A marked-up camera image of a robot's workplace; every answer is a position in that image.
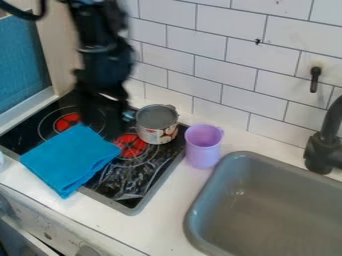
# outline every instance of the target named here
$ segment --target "red burner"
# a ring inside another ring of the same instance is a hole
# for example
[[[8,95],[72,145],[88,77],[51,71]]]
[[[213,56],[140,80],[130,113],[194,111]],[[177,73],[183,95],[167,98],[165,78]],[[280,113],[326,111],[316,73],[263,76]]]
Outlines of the red burner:
[[[55,123],[56,131],[64,132],[70,127],[80,122],[80,116],[77,113],[67,114],[59,118]]]
[[[147,148],[147,143],[136,134],[125,134],[114,141],[114,144],[121,148],[121,157],[126,159],[139,156]]]

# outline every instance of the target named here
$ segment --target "silver pot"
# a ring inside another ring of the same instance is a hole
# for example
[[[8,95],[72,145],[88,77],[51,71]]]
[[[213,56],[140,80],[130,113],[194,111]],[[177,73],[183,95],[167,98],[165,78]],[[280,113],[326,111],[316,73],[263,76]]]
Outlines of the silver pot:
[[[148,105],[136,114],[139,137],[155,145],[166,144],[178,134],[178,113],[172,105]]]

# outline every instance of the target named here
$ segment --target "gray sink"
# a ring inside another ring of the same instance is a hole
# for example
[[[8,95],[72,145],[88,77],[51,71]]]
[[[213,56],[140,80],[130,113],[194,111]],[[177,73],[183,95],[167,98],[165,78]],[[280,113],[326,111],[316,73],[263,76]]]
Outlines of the gray sink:
[[[342,183],[235,152],[215,168],[184,231],[208,255],[341,256]]]

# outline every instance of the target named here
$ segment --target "wire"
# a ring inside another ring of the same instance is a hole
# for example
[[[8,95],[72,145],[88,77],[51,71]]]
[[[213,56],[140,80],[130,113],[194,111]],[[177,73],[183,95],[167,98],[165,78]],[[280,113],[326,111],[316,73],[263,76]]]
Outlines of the wire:
[[[47,13],[47,4],[46,0],[39,0],[39,14],[37,15],[20,10],[17,7],[5,2],[4,0],[0,0],[0,9],[3,9],[5,12],[8,12],[24,20],[37,21],[43,18]]]

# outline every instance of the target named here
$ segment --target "purple cup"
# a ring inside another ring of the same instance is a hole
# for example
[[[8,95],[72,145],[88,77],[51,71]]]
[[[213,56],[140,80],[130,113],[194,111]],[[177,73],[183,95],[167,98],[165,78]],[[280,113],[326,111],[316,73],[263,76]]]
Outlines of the purple cup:
[[[220,142],[224,131],[221,128],[198,124],[185,132],[185,158],[197,169],[210,169],[220,159]]]

